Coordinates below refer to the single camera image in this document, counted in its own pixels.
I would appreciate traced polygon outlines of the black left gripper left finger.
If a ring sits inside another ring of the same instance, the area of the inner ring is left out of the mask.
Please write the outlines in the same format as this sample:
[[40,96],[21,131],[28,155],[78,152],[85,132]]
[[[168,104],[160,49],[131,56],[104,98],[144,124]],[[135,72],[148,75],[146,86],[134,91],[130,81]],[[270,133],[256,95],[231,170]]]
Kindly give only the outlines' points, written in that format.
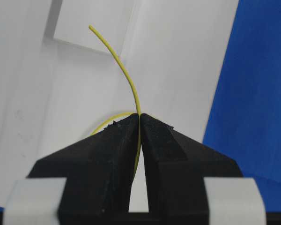
[[139,137],[132,114],[35,162],[15,183],[6,225],[104,225],[128,212]]

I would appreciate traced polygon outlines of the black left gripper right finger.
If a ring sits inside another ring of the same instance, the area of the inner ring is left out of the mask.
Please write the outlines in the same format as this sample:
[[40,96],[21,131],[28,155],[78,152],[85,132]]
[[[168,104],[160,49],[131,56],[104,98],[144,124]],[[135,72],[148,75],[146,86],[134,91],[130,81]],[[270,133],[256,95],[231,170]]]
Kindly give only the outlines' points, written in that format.
[[162,225],[264,225],[257,184],[235,160],[140,116],[149,213]]

